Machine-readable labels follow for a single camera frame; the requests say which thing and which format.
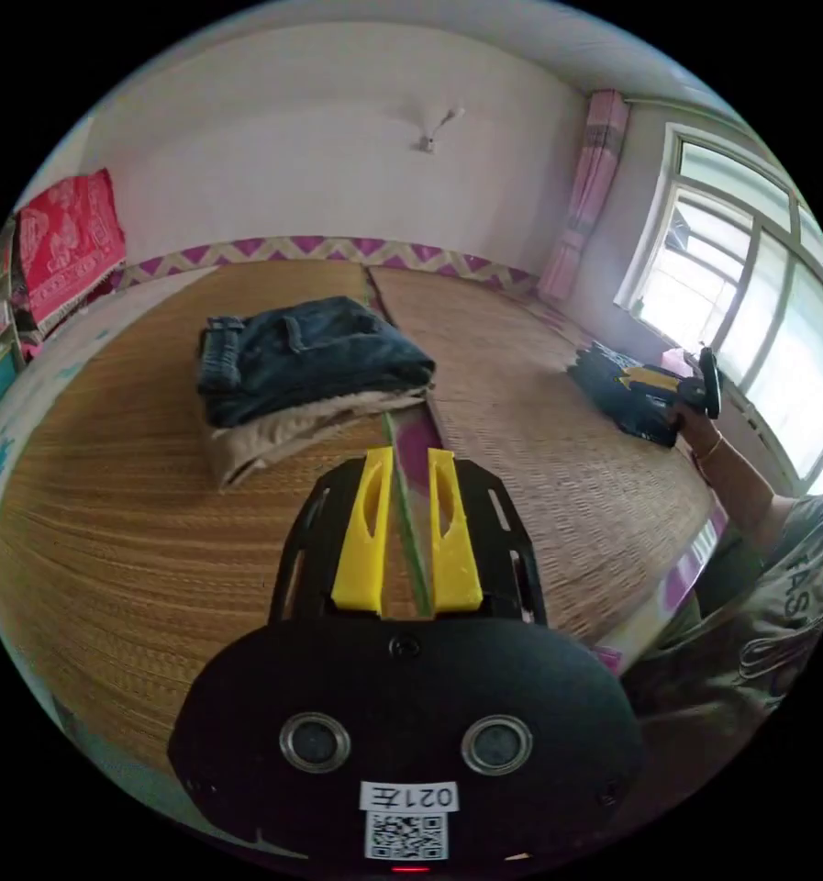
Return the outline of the person's right hand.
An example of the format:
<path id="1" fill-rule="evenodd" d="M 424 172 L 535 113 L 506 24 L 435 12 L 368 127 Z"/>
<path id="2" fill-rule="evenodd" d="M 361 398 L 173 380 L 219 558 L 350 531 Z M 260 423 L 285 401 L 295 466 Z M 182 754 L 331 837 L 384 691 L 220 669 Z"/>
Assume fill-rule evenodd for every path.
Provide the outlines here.
<path id="1" fill-rule="evenodd" d="M 719 445 L 722 435 L 707 415 L 698 413 L 683 402 L 675 403 L 672 413 L 678 433 L 697 458 L 706 457 Z"/>

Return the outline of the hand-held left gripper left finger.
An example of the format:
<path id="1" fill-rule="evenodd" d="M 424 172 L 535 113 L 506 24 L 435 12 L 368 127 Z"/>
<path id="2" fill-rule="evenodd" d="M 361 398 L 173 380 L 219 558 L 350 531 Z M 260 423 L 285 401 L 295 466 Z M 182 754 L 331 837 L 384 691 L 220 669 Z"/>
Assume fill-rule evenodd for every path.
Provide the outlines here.
<path id="1" fill-rule="evenodd" d="M 339 610 L 381 610 L 392 493 L 392 449 L 361 461 L 330 599 Z"/>

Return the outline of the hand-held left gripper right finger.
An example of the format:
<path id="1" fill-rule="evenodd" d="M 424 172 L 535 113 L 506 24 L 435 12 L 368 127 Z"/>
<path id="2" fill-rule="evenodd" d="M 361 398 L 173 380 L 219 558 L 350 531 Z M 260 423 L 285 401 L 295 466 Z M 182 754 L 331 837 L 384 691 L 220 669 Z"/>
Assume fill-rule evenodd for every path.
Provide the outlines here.
<path id="1" fill-rule="evenodd" d="M 454 454 L 428 450 L 431 602 L 436 613 L 473 613 L 483 590 Z"/>

